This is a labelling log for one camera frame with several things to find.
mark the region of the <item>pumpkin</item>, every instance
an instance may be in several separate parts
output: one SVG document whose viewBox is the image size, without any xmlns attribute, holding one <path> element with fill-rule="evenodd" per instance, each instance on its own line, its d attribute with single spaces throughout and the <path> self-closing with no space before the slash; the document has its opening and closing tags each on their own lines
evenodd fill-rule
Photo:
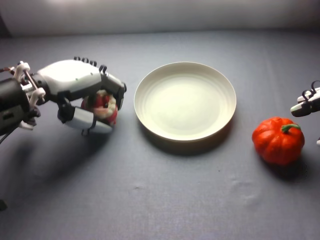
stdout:
<svg viewBox="0 0 320 240">
<path fill-rule="evenodd" d="M 81 108 L 92 112 L 100 122 L 110 126 L 116 124 L 118 115 L 116 99 L 105 90 L 86 96 L 81 103 Z"/>
<path fill-rule="evenodd" d="M 267 163 L 286 166 L 299 158 L 305 137 L 300 126 L 290 119 L 272 117 L 254 130 L 252 141 Z"/>
</svg>

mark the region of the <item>round plate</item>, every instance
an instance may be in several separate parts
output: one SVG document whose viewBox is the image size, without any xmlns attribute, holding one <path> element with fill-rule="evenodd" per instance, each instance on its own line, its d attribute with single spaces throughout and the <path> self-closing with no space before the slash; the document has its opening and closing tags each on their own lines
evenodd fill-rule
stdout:
<svg viewBox="0 0 320 240">
<path fill-rule="evenodd" d="M 221 130 L 236 110 L 236 92 L 217 70 L 175 62 L 150 72 L 134 95 L 141 123 L 168 140 L 190 142 Z"/>
</svg>

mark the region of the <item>background wall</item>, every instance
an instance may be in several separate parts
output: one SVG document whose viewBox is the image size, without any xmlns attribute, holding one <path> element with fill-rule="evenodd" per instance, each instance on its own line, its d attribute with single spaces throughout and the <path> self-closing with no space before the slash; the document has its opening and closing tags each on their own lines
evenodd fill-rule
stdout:
<svg viewBox="0 0 320 240">
<path fill-rule="evenodd" d="M 319 0 L 1 0 L 13 36 L 319 25 Z"/>
</svg>

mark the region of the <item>tabletop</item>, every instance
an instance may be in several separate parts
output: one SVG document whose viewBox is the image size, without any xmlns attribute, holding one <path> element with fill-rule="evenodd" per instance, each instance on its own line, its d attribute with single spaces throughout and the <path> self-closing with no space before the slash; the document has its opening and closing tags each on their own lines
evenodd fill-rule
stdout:
<svg viewBox="0 0 320 240">
<path fill-rule="evenodd" d="M 0 145 L 0 199 L 8 205 L 0 212 L 1 239 L 319 239 L 318 117 L 296 118 L 290 108 L 320 79 L 320 34 L 16 38 L 0 39 L 0 53 L 0 66 L 24 61 L 31 73 L 87 57 L 127 85 L 110 135 L 82 137 L 48 102 L 39 107 L 33 131 L 17 129 Z M 160 141 L 135 115 L 134 94 L 144 76 L 183 61 L 217 69 L 237 95 L 233 119 L 209 144 Z M 263 164 L 253 147 L 253 130 L 273 116 L 291 118 L 305 136 L 301 161 L 290 173 Z"/>
</svg>

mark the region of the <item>pumpkin stem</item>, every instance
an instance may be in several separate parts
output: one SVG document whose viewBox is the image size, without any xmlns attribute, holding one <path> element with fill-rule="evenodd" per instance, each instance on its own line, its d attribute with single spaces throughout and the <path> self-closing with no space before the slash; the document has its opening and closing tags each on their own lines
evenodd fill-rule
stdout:
<svg viewBox="0 0 320 240">
<path fill-rule="evenodd" d="M 283 125 L 283 126 L 281 127 L 281 131 L 282 131 L 283 133 L 287 133 L 290 128 L 296 128 L 296 129 L 301 130 L 301 127 L 300 127 L 299 125 L 297 125 L 297 124 L 288 124 L 288 125 Z"/>
</svg>

